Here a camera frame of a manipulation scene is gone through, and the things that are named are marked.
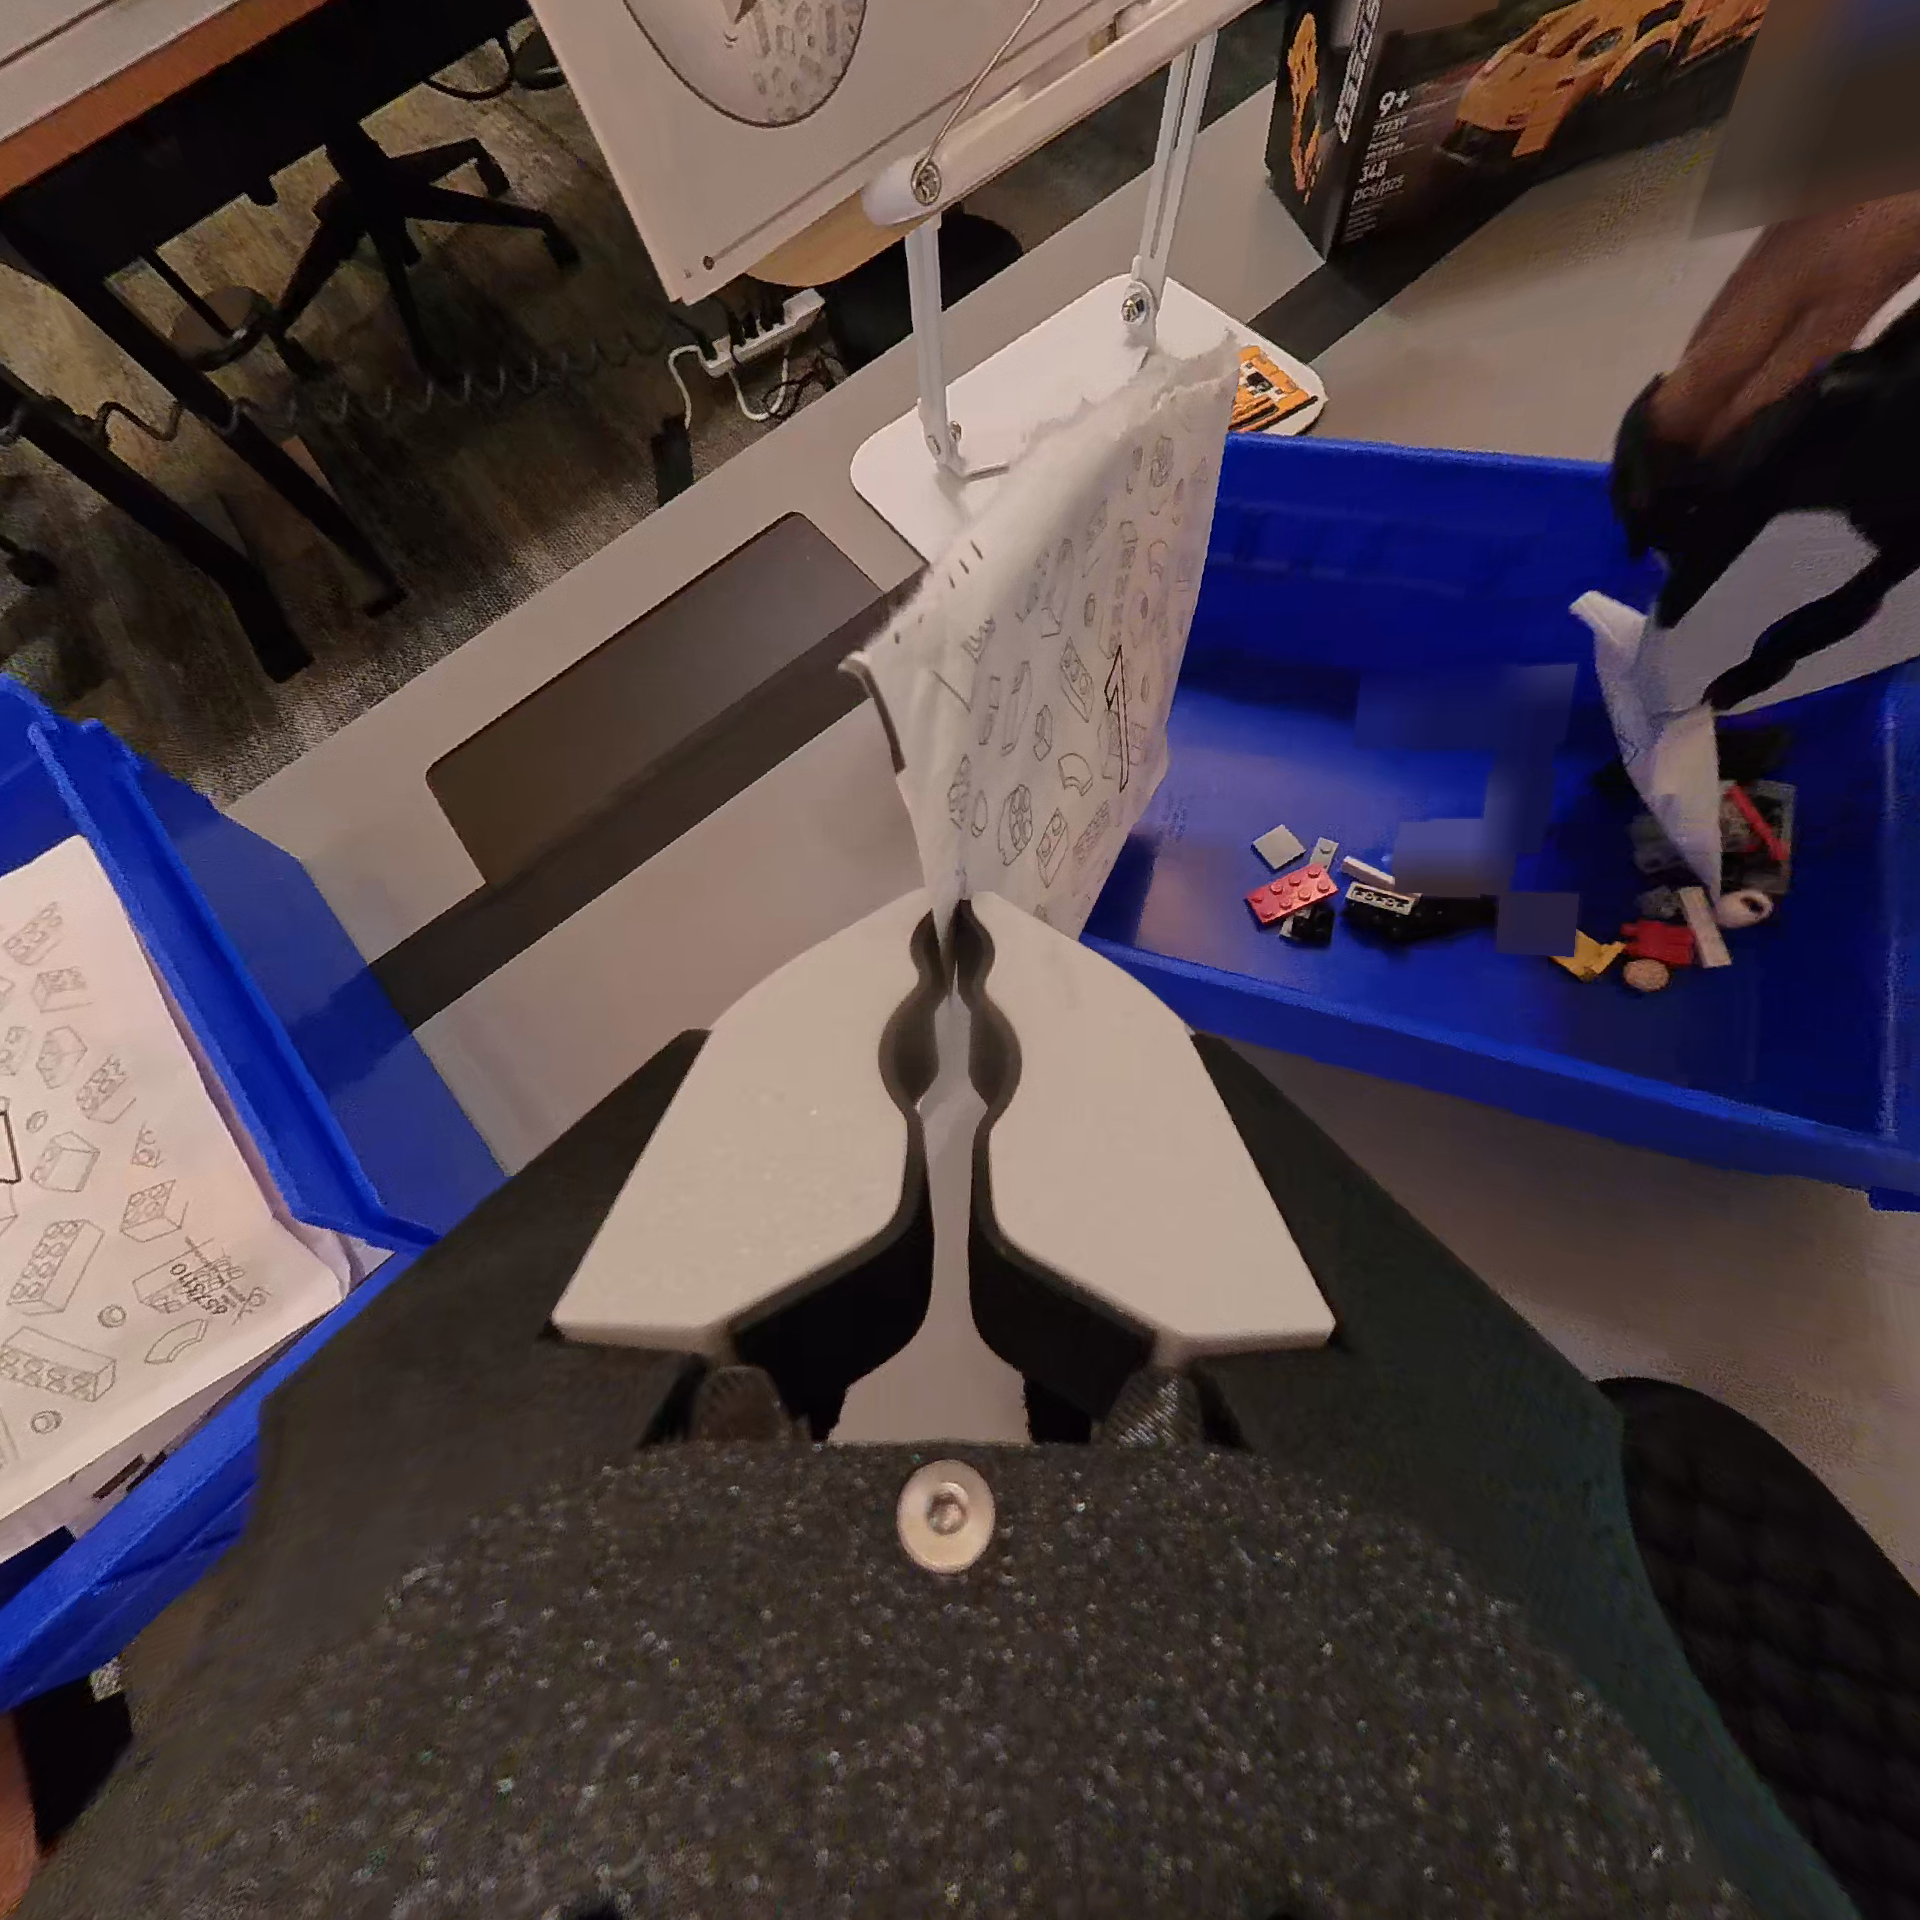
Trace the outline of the person's right hand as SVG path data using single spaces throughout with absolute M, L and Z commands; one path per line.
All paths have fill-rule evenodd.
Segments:
M 1728 439 L 1849 353 L 1915 280 L 1917 193 L 1765 229 L 1654 386 L 1654 434 L 1689 449 Z

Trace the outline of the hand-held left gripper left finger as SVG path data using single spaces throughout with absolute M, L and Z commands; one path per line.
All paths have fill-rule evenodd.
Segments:
M 919 890 L 738 998 L 559 1293 L 555 1333 L 759 1368 L 827 1436 L 934 1301 L 919 1105 L 947 998 Z

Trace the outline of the long blue storage bin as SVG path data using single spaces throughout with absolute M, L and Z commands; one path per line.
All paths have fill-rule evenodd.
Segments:
M 3 727 L 3 868 L 91 841 L 133 930 L 264 1136 L 294 1211 L 387 1260 L 380 1298 L 506 1176 L 303 865 L 98 724 Z M 3 1709 L 85 1683 L 239 1542 L 261 1408 L 361 1311 L 349 1298 L 144 1469 L 74 1544 L 3 1564 Z
M 498 1180 L 303 865 L 3 681 L 3 1709 L 233 1549 L 264 1396 Z

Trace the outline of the toy car set box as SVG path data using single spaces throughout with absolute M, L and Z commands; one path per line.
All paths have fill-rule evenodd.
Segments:
M 1270 180 L 1322 256 L 1717 125 L 1767 4 L 1288 4 Z

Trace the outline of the black wrist rest pad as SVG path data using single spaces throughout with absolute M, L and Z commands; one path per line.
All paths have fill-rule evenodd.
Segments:
M 1917 1917 L 1917 1586 L 1740 1411 L 1597 1388 L 1654 1595 L 1724 1728 L 1861 1917 Z

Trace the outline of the white book stand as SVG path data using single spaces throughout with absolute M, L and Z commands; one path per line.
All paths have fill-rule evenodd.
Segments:
M 1242 345 L 1262 345 L 1280 366 L 1291 366 L 1304 385 L 1323 386 L 1304 361 L 1172 276 L 1172 252 L 1204 127 L 1216 34 L 1227 22 L 1249 13 L 1249 4 L 1144 7 L 1152 9 L 1147 26 L 1129 31 L 1119 49 L 1076 67 L 1044 95 L 1028 99 L 1023 109 L 1037 114 L 1039 125 L 1020 121 L 1015 106 L 995 106 L 967 127 L 971 138 L 1015 133 L 1016 143 L 999 153 L 1015 165 L 1115 100 L 1125 89 L 1163 70 L 1160 133 L 1129 273 L 1109 276 L 1071 306 L 1044 317 L 1044 323 L 1020 332 L 979 367 L 950 373 L 939 239 L 944 214 L 962 200 L 895 232 L 870 229 L 859 204 L 843 204 L 827 220 L 820 220 L 797 244 L 783 247 L 791 252 L 803 241 L 904 241 L 919 406 L 861 442 L 850 455 L 850 485 L 922 556 L 934 556 L 967 521 L 971 508 L 984 502 L 981 485 L 1008 473 L 1020 442 L 1044 420 L 1115 395 L 1157 350 L 1199 355 L 1213 345 L 1235 345 L 1235 353 Z M 744 273 L 773 280 L 773 259 L 775 254 Z

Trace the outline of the white power strip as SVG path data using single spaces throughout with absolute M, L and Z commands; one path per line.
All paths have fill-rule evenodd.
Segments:
M 720 332 L 697 332 L 688 319 L 684 341 L 664 353 L 664 373 L 682 400 L 684 428 L 692 428 L 688 372 L 702 372 L 707 385 L 735 396 L 735 409 L 755 428 L 788 420 L 816 380 L 832 385 L 837 361 L 832 353 L 803 355 L 826 323 L 826 295 L 820 287 L 780 291 L 759 287 L 739 308 L 719 302 L 724 317 Z

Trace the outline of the black office chair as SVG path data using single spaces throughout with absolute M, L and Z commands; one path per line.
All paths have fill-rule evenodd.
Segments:
M 416 367 L 432 380 L 451 380 L 451 361 L 427 339 L 410 283 L 410 266 L 422 263 L 422 247 L 416 241 L 416 225 L 422 220 L 446 229 L 539 232 L 549 256 L 560 269 L 581 263 L 581 247 L 555 214 L 510 200 L 506 168 L 476 138 L 394 156 L 356 125 L 326 141 L 322 156 L 332 165 L 332 187 L 317 201 L 317 233 L 299 254 L 282 298 L 253 292 L 235 319 L 229 319 L 229 311 L 189 287 L 159 252 L 142 256 L 212 336 L 212 350 L 195 350 L 198 367 L 225 367 L 245 357 L 255 345 L 270 345 L 283 367 L 299 380 L 322 378 L 326 366 L 299 350 L 294 323 L 299 323 L 309 302 L 320 298 L 359 244 L 372 244 L 399 306 Z

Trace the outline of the short blue storage bin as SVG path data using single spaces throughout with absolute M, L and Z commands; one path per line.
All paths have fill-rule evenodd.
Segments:
M 1172 710 L 1172 769 L 1087 938 L 1190 1022 L 1630 1147 L 1917 1208 L 1917 662 L 1772 710 L 1797 869 L 1722 971 L 1641 998 L 1496 947 L 1262 930 L 1257 836 L 1387 865 L 1404 820 L 1476 816 L 1486 757 L 1355 740 L 1365 681 L 1574 665 L 1547 848 L 1523 886 L 1616 931 L 1643 878 L 1585 591 L 1647 609 L 1603 465 L 1235 436 Z

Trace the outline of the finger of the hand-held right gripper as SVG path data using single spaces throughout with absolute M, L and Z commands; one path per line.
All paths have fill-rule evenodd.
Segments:
M 1703 705 L 1706 689 L 1743 665 L 1777 618 L 1844 585 L 1872 556 L 1874 546 L 1839 515 L 1774 521 L 1669 628 L 1669 706 Z M 1732 710 L 1765 710 L 1874 670 L 1885 670 L 1885 611 Z
M 1728 670 L 1767 628 L 1825 594 L 1825 515 L 1781 515 L 1675 621 L 1654 621 L 1663 670 Z

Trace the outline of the toy car instruction booklet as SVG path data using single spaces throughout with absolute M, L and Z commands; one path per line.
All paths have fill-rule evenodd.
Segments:
M 1135 4 L 535 4 L 651 263 L 719 291 L 843 204 L 895 232 L 1008 168 L 971 138 L 1147 26 Z

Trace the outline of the small white paper bag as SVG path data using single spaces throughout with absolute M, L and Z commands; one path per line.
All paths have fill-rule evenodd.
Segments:
M 1572 603 L 1593 641 L 1597 689 L 1619 761 L 1669 848 L 1722 895 L 1722 774 L 1706 670 L 1679 633 L 1588 591 Z

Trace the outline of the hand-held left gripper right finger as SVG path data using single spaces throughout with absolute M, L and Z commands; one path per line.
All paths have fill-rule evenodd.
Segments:
M 960 910 L 971 1016 L 971 1323 L 1097 1426 L 1147 1374 L 1314 1352 L 1338 1329 L 1196 1034 L 1135 975 L 1000 895 Z

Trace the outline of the white brick-print paper bag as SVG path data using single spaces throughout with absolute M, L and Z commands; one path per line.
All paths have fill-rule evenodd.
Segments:
M 3 1556 L 88 1525 L 354 1255 L 241 1139 L 95 848 L 3 878 Z
M 1152 353 L 1115 395 L 1037 428 L 847 655 L 944 961 L 979 895 L 1076 938 L 1157 796 L 1235 390 L 1235 345 Z

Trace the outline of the orange sticker sheet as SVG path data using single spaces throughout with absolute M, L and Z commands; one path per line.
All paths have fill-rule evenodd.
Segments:
M 1317 424 L 1323 403 L 1323 386 L 1304 385 L 1304 378 L 1291 366 L 1280 366 L 1270 350 L 1240 350 L 1240 380 L 1229 434 L 1298 436 Z

